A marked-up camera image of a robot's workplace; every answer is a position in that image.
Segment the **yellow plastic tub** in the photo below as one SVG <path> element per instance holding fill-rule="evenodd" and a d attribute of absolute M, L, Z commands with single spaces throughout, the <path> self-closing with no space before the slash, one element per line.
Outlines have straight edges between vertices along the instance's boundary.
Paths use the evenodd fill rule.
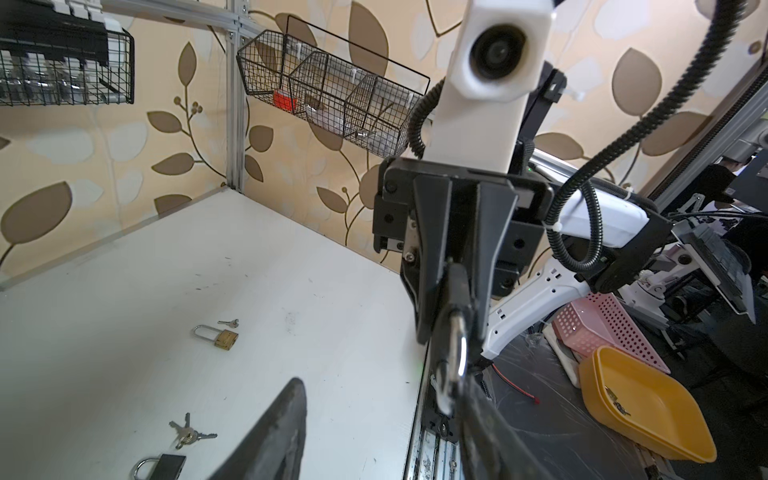
<path fill-rule="evenodd" d="M 712 463 L 704 415 L 677 380 L 610 346 L 579 364 L 585 406 L 600 424 L 669 460 Z"/>

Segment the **brass padlock shackle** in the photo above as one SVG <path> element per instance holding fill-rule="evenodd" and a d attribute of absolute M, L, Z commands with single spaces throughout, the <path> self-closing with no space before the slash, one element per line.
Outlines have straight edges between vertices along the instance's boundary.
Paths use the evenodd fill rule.
<path fill-rule="evenodd" d="M 216 326 L 197 325 L 192 328 L 191 333 L 196 338 L 212 343 L 216 348 L 229 351 L 239 338 L 236 331 L 238 327 L 238 319 L 218 321 Z"/>

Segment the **red cap item in basket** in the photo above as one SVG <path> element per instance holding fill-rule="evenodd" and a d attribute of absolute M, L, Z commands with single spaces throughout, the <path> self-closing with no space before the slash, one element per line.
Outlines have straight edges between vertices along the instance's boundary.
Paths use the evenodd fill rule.
<path fill-rule="evenodd" d="M 273 105 L 279 108 L 280 110 L 283 110 L 290 114 L 295 114 L 297 112 L 297 108 L 298 108 L 297 99 L 285 91 L 274 90 L 272 100 L 273 100 Z"/>

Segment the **black white tool in basket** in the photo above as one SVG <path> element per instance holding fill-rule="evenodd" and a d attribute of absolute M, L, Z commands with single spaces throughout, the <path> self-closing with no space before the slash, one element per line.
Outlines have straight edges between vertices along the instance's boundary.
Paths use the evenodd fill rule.
<path fill-rule="evenodd" d="M 107 66 L 129 59 L 133 46 L 125 31 L 58 13 L 43 1 L 1 3 L 1 49 L 17 57 L 41 54 L 49 60 L 74 58 Z"/>

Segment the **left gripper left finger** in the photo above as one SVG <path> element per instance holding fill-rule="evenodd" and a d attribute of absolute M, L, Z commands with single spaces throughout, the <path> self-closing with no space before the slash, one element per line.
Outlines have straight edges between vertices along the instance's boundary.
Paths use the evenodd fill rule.
<path fill-rule="evenodd" d="M 298 479 L 307 412 L 305 385 L 294 377 L 210 479 Z"/>

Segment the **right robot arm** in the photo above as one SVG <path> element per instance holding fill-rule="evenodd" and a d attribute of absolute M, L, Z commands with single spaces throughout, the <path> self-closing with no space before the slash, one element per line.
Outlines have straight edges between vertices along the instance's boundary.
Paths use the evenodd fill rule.
<path fill-rule="evenodd" d="M 650 214 L 599 202 L 593 177 L 670 120 L 709 76 L 741 21 L 719 1 L 681 78 L 647 114 L 552 187 L 512 173 L 526 105 L 540 81 L 556 17 L 552 1 L 472 1 L 446 77 L 413 109 L 409 158 L 390 157 L 374 196 L 374 247 L 402 255 L 416 336 L 442 362 L 489 346 L 488 316 L 502 272 L 519 272 L 545 239 L 555 262 L 581 274 L 605 248 L 626 248 Z"/>

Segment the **pink plastic basket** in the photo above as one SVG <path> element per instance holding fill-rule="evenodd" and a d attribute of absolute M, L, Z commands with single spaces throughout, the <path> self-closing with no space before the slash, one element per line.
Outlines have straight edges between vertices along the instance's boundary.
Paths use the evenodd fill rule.
<path fill-rule="evenodd" d="M 613 294 L 590 293 L 562 307 L 552 322 L 557 338 L 581 357 L 611 346 L 670 374 L 654 347 Z"/>

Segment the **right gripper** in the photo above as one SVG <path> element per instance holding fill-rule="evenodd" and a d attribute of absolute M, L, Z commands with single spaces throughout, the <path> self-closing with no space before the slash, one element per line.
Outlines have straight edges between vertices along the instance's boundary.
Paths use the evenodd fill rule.
<path fill-rule="evenodd" d="M 469 275 L 472 335 L 486 335 L 490 297 L 508 294 L 530 265 L 552 197 L 548 183 L 532 174 L 409 158 L 382 163 L 374 195 L 374 249 L 402 256 L 402 274 L 418 300 L 419 344 L 432 336 L 450 263 L 464 265 Z"/>

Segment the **black padlock with keys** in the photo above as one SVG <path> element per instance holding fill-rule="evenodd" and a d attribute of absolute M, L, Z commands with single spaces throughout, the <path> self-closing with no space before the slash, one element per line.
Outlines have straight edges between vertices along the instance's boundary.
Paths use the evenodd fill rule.
<path fill-rule="evenodd" d="M 450 263 L 442 279 L 430 340 L 430 385 L 436 408 L 445 416 L 459 418 L 463 413 L 475 307 L 465 266 Z"/>

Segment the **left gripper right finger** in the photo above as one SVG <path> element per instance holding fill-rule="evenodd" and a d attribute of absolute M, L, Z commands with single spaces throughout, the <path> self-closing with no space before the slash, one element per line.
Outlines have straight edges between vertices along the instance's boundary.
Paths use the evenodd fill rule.
<path fill-rule="evenodd" d="M 464 380 L 455 416 L 465 479 L 552 478 L 475 380 Z"/>

